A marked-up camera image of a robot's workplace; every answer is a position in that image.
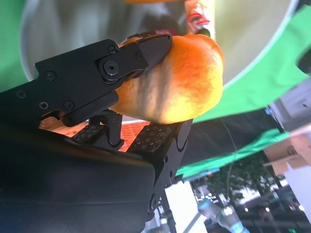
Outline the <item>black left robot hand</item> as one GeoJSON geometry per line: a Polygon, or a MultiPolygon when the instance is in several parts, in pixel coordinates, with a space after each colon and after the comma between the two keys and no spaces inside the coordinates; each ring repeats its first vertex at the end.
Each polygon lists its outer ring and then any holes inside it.
{"type": "Polygon", "coordinates": [[[311,74],[311,49],[306,51],[297,63],[297,67],[305,74],[311,74]]]}

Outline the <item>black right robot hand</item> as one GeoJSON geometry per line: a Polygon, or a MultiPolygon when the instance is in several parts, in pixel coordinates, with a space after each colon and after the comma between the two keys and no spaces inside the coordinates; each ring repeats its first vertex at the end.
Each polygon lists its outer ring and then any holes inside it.
{"type": "Polygon", "coordinates": [[[121,152],[117,88],[168,54],[158,34],[106,39],[37,62],[37,78],[0,95],[3,233],[139,233],[187,148],[192,121],[145,126],[121,152]]]}

